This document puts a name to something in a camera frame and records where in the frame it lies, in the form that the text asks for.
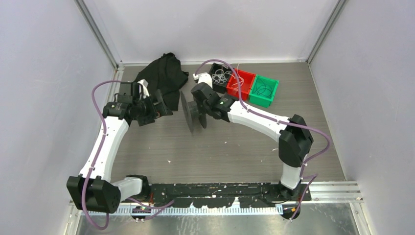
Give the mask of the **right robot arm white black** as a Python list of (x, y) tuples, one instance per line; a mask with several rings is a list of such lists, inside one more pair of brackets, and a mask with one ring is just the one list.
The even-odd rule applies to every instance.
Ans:
[(191, 89), (192, 101), (186, 101), (180, 93), (189, 130), (193, 132), (196, 122), (207, 127), (207, 116), (216, 120), (241, 124), (273, 139), (278, 144), (278, 156), (283, 163), (282, 176), (277, 189), (282, 199), (296, 200), (302, 191), (301, 175), (304, 160), (314, 142), (303, 117), (272, 115), (258, 108), (250, 108), (238, 98), (224, 94), (220, 96), (205, 82)]

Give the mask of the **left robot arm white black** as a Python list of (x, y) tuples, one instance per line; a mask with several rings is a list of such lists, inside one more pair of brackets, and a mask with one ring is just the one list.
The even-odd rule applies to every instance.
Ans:
[(132, 121), (139, 126), (154, 123), (156, 119), (172, 115), (160, 90), (154, 95), (118, 95), (108, 102), (102, 112), (103, 123), (96, 143), (78, 176), (70, 176), (67, 189), (79, 210), (115, 213), (124, 200), (133, 197), (146, 202), (151, 194), (148, 178), (143, 175), (127, 175), (113, 183), (111, 174), (116, 154)]

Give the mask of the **grey plastic cable spool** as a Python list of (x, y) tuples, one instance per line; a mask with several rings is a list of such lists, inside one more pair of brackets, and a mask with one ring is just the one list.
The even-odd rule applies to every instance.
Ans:
[(206, 114), (202, 113), (199, 110), (199, 106), (196, 101), (187, 102), (185, 94), (183, 91), (180, 91), (180, 101), (182, 104), (184, 116), (188, 125), (188, 128), (191, 133), (194, 132), (195, 124), (198, 122), (202, 128), (206, 129), (207, 127), (207, 117)]

